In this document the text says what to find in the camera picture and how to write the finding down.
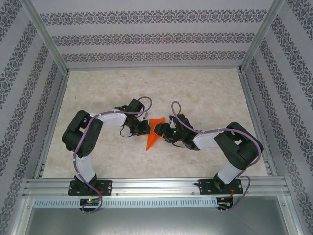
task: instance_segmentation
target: marble floor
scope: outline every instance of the marble floor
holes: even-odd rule
[[[171,103],[177,100],[195,129],[222,128],[236,121],[254,134],[236,69],[72,71],[43,177],[74,176],[72,155],[61,137],[77,111],[99,113],[142,96],[153,100],[148,118],[165,117],[168,121]],[[227,161],[218,147],[191,151],[162,139],[146,151],[147,136],[123,138],[120,129],[114,127],[99,136],[92,152],[98,177],[212,177]],[[266,176],[264,162],[259,161],[245,174]]]

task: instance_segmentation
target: wall with decorative stripes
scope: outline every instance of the wall with decorative stripes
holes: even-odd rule
[[[313,234],[313,1],[287,0],[245,71],[279,175]]]
[[[0,0],[0,235],[32,178],[63,75],[18,0]]]
[[[272,0],[35,0],[67,66],[238,66]]]

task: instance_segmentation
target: orange triangular object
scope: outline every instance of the orange triangular object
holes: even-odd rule
[[[150,134],[148,135],[148,140],[147,140],[147,147],[146,151],[154,144],[154,142],[157,141],[157,139],[160,137],[156,133],[153,132],[155,129],[155,126],[161,123],[165,122],[165,118],[162,117],[160,119],[150,119],[149,120],[149,126],[150,126]]]

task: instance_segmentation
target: purple cable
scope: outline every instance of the purple cable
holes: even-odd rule
[[[102,199],[101,193],[100,193],[97,189],[95,189],[91,184],[89,184],[89,183],[80,175],[80,172],[79,172],[79,170],[78,170],[78,168],[77,168],[77,165],[76,165],[77,152],[78,152],[79,148],[80,148],[81,145],[82,145],[82,142],[83,142],[83,140],[84,140],[84,137],[85,137],[85,135],[86,135],[86,133],[87,133],[87,131],[88,131],[88,129],[89,129],[91,123],[92,123],[93,120],[95,120],[98,116],[105,115],[105,114],[118,113],[118,114],[134,114],[134,115],[138,115],[138,114],[145,113],[145,112],[147,112],[147,111],[151,108],[151,106],[152,106],[152,100],[151,100],[149,97],[147,97],[147,96],[143,96],[143,97],[139,98],[138,100],[141,100],[141,99],[144,99],[144,98],[146,98],[146,99],[148,99],[148,100],[150,101],[149,107],[148,107],[146,110],[144,110],[144,111],[140,111],[140,112],[126,112],[126,111],[120,111],[120,110],[105,111],[105,112],[96,114],[96,115],[93,116],[93,117],[91,118],[91,120],[88,122],[88,125],[87,125],[87,127],[85,128],[85,131],[84,131],[82,137],[80,138],[80,140],[79,140],[79,142],[78,142],[78,145],[77,145],[77,147],[76,147],[76,149],[75,149],[75,151],[74,151],[74,153],[73,153],[74,169],[75,169],[77,175],[79,176],[79,178],[80,178],[86,185],[88,185],[92,190],[94,190],[94,191],[99,195],[99,198],[100,198],[100,205],[99,205],[96,209],[94,209],[93,211],[90,211],[90,212],[84,211],[84,206],[85,206],[85,205],[83,205],[83,206],[82,206],[82,212],[83,212],[83,213],[87,213],[87,214],[95,213],[95,212],[97,212],[97,211],[102,207],[102,204],[103,204],[103,199]]]
[[[195,133],[198,133],[198,134],[208,134],[208,133],[215,133],[215,132],[220,132],[220,131],[231,131],[231,132],[239,133],[239,134],[241,134],[241,135],[243,135],[243,136],[249,138],[249,139],[255,144],[255,146],[256,146],[256,148],[257,148],[257,150],[258,150],[258,157],[257,157],[257,159],[256,159],[253,163],[251,163],[248,167],[255,165],[255,164],[259,161],[259,159],[261,158],[261,154],[262,154],[261,148],[260,148],[260,146],[258,145],[257,141],[255,141],[255,139],[252,138],[250,135],[246,134],[245,132],[242,132],[242,131],[239,131],[239,130],[236,130],[236,129],[229,129],[229,128],[221,128],[221,129],[215,129],[215,130],[209,130],[209,131],[197,131],[197,130],[194,130],[193,128],[191,128],[191,127],[187,126],[185,123],[183,123],[183,122],[177,117],[177,114],[175,113],[175,110],[174,110],[174,104],[178,104],[178,105],[179,105],[179,112],[178,112],[178,113],[181,112],[181,104],[180,104],[179,102],[177,102],[177,101],[173,101],[172,104],[171,104],[171,108],[172,108],[172,112],[173,112],[174,117],[181,123],[181,125],[183,125],[183,126],[186,127],[187,129],[189,129],[189,130],[191,130],[191,131],[193,131],[193,132],[195,132]],[[249,183],[248,183],[248,186],[246,187],[245,192],[244,192],[243,195],[241,196],[241,198],[236,202],[236,204],[235,204],[231,209],[237,207],[238,203],[241,202],[241,200],[244,198],[244,196],[245,196],[246,193],[248,192],[248,189],[249,189],[250,184],[251,184],[251,179],[250,179],[249,176],[241,176],[241,174],[242,174],[243,172],[244,172],[244,170],[243,170],[242,172],[240,172],[240,173],[237,175],[237,177],[240,176],[240,177],[243,177],[243,178],[248,178]]]

